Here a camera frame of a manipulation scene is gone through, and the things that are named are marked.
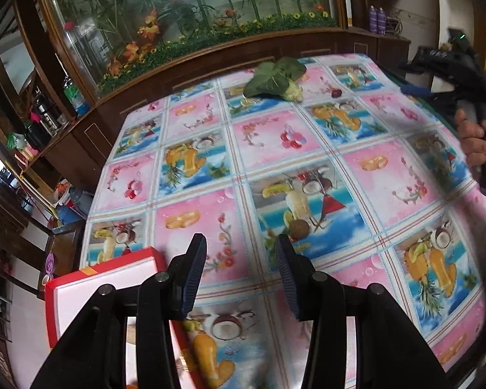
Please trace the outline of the person's right hand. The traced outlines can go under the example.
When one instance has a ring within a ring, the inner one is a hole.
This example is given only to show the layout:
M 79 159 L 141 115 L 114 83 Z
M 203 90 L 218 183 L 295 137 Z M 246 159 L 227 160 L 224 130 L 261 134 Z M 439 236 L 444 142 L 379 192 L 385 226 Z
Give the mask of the person's right hand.
M 467 120 L 466 111 L 458 109 L 455 114 L 457 132 L 461 149 L 469 167 L 478 167 L 486 163 L 486 120 L 480 125 Z

